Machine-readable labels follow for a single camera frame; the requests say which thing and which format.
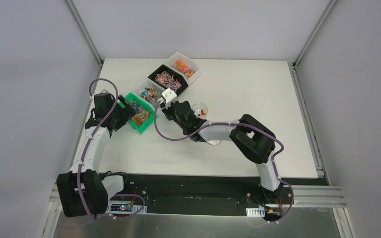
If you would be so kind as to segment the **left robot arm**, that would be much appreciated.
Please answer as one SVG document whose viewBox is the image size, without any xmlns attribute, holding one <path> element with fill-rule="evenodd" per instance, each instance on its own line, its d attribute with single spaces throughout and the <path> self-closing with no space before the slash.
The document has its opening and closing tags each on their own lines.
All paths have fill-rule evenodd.
<svg viewBox="0 0 381 238">
<path fill-rule="evenodd" d="M 101 174 L 99 167 L 113 132 L 126 125 L 135 111 L 123 95 L 115 97 L 101 92 L 93 99 L 94 108 L 84 126 L 86 138 L 81 152 L 68 172 L 59 174 L 56 180 L 66 217 L 89 215 L 95 219 L 106 212 L 112 197 L 123 201 L 131 196 L 131 186 L 125 183 L 123 173 Z"/>
</svg>

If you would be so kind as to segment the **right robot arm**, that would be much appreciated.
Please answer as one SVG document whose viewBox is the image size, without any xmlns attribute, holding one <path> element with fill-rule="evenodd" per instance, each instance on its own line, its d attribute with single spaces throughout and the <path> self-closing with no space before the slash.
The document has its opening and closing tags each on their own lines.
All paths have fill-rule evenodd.
<svg viewBox="0 0 381 238">
<path fill-rule="evenodd" d="M 198 118 L 187 101 L 166 106 L 159 101 L 155 110 L 161 110 L 167 120 L 175 122 L 183 131 L 182 140 L 207 143 L 212 140 L 231 141 L 249 161 L 260 177 L 262 198 L 268 203 L 280 199 L 284 186 L 278 174 L 275 157 L 284 151 L 284 145 L 275 134 L 249 114 L 229 122 L 213 122 Z"/>
</svg>

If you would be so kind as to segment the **clear plastic jar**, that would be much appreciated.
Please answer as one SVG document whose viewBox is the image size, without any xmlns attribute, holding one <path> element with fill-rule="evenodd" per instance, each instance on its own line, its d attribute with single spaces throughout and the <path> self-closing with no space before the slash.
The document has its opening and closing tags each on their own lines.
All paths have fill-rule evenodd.
<svg viewBox="0 0 381 238">
<path fill-rule="evenodd" d="M 194 103 L 191 106 L 195 116 L 200 119 L 207 119 L 208 107 L 204 103 Z"/>
</svg>

